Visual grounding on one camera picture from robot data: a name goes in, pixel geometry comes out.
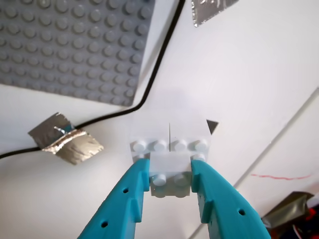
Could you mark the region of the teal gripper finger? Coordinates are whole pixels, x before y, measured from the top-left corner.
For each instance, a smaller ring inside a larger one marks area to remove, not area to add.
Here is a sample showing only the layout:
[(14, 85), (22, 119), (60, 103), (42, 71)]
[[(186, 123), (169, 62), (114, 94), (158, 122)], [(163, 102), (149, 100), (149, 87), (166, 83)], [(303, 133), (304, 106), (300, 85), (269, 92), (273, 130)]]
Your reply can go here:
[(197, 194), (201, 223), (211, 239), (269, 239), (259, 214), (209, 164), (191, 161), (192, 192)]
[(86, 225), (80, 239), (133, 239), (150, 189), (150, 161), (139, 159), (121, 177)]

